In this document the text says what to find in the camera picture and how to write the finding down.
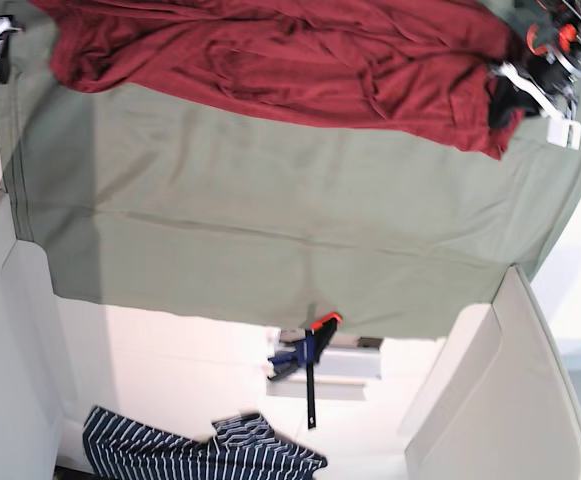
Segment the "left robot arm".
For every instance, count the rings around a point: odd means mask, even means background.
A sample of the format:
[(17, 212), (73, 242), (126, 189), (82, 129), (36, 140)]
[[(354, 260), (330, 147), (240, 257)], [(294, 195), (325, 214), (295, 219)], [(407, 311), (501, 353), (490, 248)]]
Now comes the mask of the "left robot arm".
[(549, 144), (577, 150), (581, 124), (576, 120), (581, 82), (581, 1), (541, 1), (547, 14), (545, 23), (526, 30), (530, 54), (517, 63), (493, 65), (497, 79), (488, 124), (502, 129), (515, 112), (548, 120)]

